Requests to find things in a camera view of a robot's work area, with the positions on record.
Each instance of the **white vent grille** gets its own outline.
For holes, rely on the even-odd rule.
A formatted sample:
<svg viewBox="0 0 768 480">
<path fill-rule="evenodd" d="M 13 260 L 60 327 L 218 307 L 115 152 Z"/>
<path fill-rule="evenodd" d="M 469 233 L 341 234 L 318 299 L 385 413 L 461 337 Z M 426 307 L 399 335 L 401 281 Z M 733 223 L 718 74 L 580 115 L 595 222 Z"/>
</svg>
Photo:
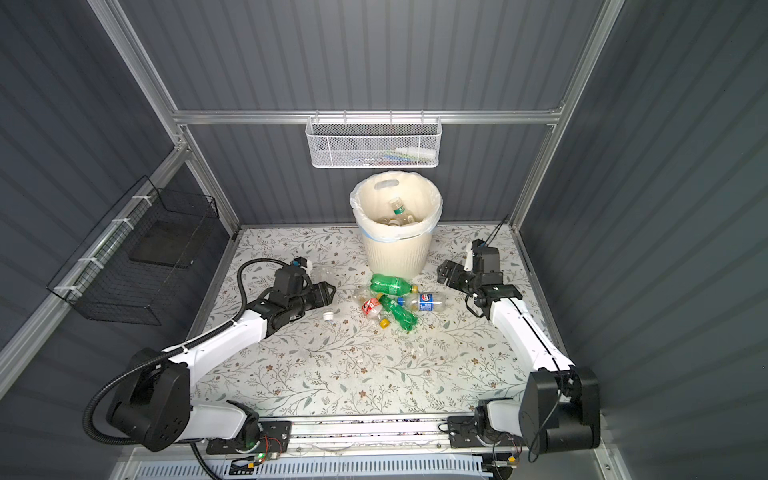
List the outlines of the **white vent grille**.
<svg viewBox="0 0 768 480">
<path fill-rule="evenodd" d="M 430 454 L 359 457 L 281 458 L 265 462 L 248 475 L 228 475 L 232 460 L 208 460 L 222 478 L 374 478 L 377 476 L 450 475 L 454 478 L 491 477 L 482 459 L 471 455 Z M 135 480 L 207 480 L 194 460 L 142 462 Z"/>
</svg>

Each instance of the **trash can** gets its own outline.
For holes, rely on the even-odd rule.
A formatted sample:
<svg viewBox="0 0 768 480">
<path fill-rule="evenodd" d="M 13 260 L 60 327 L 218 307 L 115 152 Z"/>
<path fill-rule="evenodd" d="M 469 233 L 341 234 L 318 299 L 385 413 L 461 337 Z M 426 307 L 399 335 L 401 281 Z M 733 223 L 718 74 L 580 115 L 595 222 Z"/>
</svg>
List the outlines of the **trash can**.
<svg viewBox="0 0 768 480">
<path fill-rule="evenodd" d="M 400 197 L 415 223 L 397 227 L 377 221 L 392 217 L 389 201 L 395 197 Z M 434 183 L 419 174 L 388 171 L 357 184 L 349 204 L 373 273 L 410 280 L 424 270 L 432 230 L 442 214 L 442 197 Z"/>
</svg>

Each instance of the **zip tie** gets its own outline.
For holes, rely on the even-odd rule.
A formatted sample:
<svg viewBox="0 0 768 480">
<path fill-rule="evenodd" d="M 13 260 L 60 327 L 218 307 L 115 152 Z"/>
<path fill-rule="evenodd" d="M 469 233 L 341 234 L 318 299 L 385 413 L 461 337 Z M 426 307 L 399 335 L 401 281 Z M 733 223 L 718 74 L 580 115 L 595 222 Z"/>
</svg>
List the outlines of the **zip tie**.
<svg viewBox="0 0 768 480">
<path fill-rule="evenodd" d="M 72 292 L 72 294 L 75 295 L 77 298 L 80 298 L 81 296 L 83 296 L 83 294 L 80 292 L 79 285 L 55 286 L 53 287 L 53 290 L 67 290 L 69 292 Z"/>
<path fill-rule="evenodd" d="M 147 201 L 150 207 L 152 206 L 152 200 L 149 199 L 149 195 L 134 195 L 131 198 L 143 198 Z"/>
<path fill-rule="evenodd" d="M 104 269 L 104 265 L 100 261 L 98 261 L 98 258 L 96 257 L 78 258 L 78 262 L 93 262 L 93 263 L 96 263 L 96 266 L 98 267 L 99 270 Z"/>
<path fill-rule="evenodd" d="M 112 221 L 113 222 L 125 222 L 131 228 L 131 230 L 134 229 L 134 226 L 131 225 L 131 221 L 129 219 L 127 219 L 127 218 L 115 218 Z"/>
</svg>

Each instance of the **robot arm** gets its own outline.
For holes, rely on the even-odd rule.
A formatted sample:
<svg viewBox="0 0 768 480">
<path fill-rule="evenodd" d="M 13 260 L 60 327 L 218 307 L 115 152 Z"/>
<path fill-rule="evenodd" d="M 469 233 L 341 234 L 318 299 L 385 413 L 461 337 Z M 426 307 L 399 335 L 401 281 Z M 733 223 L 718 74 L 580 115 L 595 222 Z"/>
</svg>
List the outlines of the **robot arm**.
<svg viewBox="0 0 768 480">
<path fill-rule="evenodd" d="M 522 401 L 483 400 L 475 409 L 478 437 L 487 443 L 503 432 L 523 437 L 534 454 L 593 449 L 600 444 L 598 381 L 577 368 L 531 317 L 522 295 L 504 285 L 498 249 L 483 240 L 468 246 L 465 266 L 446 260 L 438 281 L 466 294 L 509 341 L 518 361 L 530 372 Z M 562 402 L 562 397 L 570 397 Z"/>
<path fill-rule="evenodd" d="M 153 452 L 173 442 L 191 439 L 232 440 L 236 451 L 246 451 L 258 441 L 259 416 L 247 406 L 231 401 L 191 402 L 190 392 L 200 378 L 241 349 L 301 318 L 307 310 L 331 304 L 336 288 L 326 282 L 312 284 L 307 271 L 311 264 L 303 258 L 291 264 L 251 260 L 256 261 L 282 265 L 275 272 L 274 285 L 253 302 L 247 303 L 243 298 L 242 314 L 226 324 L 163 350 L 165 359 L 162 353 L 152 349 L 143 349 L 134 355 L 128 368 L 133 372 L 118 380 L 107 412 L 110 425 Z M 249 264 L 240 268 L 238 276 Z M 240 278 L 238 283 L 244 295 Z M 179 349 L 180 353 L 168 356 Z M 106 392 L 105 387 L 94 397 L 95 403 Z M 94 408 L 95 404 L 86 410 L 86 423 L 92 424 L 90 415 Z M 98 441 L 104 438 L 90 429 L 86 429 L 86 433 Z"/>
</svg>

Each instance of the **small white bottle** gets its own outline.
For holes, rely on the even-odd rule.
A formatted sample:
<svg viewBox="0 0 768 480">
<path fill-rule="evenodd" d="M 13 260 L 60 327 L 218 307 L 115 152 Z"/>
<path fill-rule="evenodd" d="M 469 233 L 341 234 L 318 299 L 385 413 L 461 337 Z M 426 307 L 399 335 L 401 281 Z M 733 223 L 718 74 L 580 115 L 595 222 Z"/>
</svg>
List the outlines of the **small white bottle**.
<svg viewBox="0 0 768 480">
<path fill-rule="evenodd" d="M 399 154 L 423 158 L 424 160 L 435 160 L 435 154 L 437 153 L 434 148 L 426 147 L 397 147 L 395 151 Z"/>
</svg>

